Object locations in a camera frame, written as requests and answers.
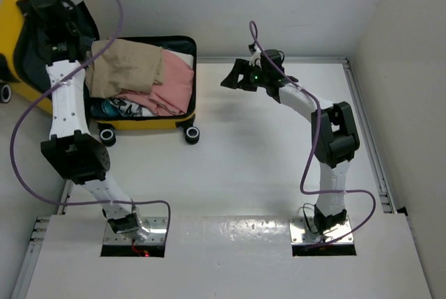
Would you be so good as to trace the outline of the cream cloth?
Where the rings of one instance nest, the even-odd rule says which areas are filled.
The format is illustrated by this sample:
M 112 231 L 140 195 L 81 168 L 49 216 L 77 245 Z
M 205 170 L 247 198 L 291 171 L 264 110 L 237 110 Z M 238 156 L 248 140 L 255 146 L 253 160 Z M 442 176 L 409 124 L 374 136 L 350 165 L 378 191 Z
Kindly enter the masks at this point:
M 180 52 L 173 52 L 173 54 L 182 59 L 190 67 L 190 69 L 194 69 L 194 57 L 192 55 Z

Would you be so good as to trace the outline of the beige garment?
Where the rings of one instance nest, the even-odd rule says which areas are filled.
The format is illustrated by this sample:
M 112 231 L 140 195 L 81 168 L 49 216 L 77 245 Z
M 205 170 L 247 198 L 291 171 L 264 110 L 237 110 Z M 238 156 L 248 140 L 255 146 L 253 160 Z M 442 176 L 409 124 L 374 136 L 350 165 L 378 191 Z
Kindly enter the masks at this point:
M 111 98 L 122 91 L 148 93 L 164 81 L 164 49 L 117 39 L 86 69 L 93 98 Z

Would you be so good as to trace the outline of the pink garment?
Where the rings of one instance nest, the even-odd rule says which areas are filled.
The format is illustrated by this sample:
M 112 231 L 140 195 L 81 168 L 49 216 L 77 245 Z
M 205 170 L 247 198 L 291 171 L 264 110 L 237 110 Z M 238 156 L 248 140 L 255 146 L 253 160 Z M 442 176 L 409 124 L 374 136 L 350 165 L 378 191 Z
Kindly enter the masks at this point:
M 164 82 L 153 85 L 149 93 L 124 91 L 117 98 L 131 100 L 156 116 L 180 116 L 187 113 L 193 92 L 194 70 L 173 51 L 164 49 Z

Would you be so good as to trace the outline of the yellow suitcase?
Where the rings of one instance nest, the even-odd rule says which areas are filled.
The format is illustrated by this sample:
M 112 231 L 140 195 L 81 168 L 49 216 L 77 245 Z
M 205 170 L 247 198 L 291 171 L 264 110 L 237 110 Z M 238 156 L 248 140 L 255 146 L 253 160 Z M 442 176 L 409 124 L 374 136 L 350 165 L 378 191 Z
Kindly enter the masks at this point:
M 31 28 L 20 9 L 21 0 L 1 2 L 1 82 L 8 83 L 12 92 L 29 102 L 35 101 L 49 88 L 45 64 L 36 54 Z M 97 112 L 91 113 L 100 130 L 159 130 L 182 128 L 187 143 L 199 141 L 199 129 L 194 126 L 196 96 L 192 95 L 187 112 L 179 116 L 142 116 L 111 118 Z

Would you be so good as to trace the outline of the newspaper print cloth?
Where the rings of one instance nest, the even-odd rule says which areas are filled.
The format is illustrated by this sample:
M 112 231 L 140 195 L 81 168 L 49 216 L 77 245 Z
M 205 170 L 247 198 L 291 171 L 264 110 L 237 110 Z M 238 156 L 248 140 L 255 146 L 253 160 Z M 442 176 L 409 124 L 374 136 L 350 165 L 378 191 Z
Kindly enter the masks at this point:
M 110 98 L 107 102 L 124 117 L 154 117 L 154 113 L 146 107 L 131 100 Z

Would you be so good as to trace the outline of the teal headphones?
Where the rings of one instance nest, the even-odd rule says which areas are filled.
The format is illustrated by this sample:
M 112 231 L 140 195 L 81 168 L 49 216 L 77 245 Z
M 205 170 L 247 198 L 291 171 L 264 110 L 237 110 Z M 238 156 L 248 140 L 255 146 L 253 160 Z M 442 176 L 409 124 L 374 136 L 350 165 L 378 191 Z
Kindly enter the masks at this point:
M 120 113 L 108 100 L 93 100 L 90 106 L 92 117 L 99 119 L 118 118 Z

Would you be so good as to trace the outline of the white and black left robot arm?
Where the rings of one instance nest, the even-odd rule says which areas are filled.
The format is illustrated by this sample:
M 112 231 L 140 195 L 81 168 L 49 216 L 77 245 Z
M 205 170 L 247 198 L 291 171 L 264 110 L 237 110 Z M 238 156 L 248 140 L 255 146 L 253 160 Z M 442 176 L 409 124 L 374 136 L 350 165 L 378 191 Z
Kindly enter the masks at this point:
M 102 206 L 111 230 L 132 241 L 143 242 L 151 233 L 133 201 L 118 186 L 110 172 L 106 146 L 95 139 L 88 127 L 84 107 L 86 67 L 104 50 L 88 53 L 74 10 L 83 0 L 24 0 L 26 15 L 45 34 L 38 45 L 43 53 L 50 88 L 39 100 L 52 100 L 49 139 L 41 153 L 64 179 L 82 186 Z

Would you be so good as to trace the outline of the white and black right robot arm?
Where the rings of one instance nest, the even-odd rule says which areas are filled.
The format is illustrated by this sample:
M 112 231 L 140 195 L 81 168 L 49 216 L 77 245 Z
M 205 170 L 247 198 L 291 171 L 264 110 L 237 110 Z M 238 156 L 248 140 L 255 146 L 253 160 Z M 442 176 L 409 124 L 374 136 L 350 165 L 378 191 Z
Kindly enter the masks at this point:
M 346 172 L 360 147 L 352 107 L 345 101 L 318 100 L 299 86 L 295 78 L 285 77 L 281 51 L 268 49 L 262 52 L 256 45 L 250 45 L 249 50 L 251 58 L 236 59 L 221 85 L 244 91 L 264 88 L 279 104 L 290 107 L 310 122 L 310 155 L 318 160 L 321 173 L 314 223 L 310 230 L 321 235 L 346 221 Z

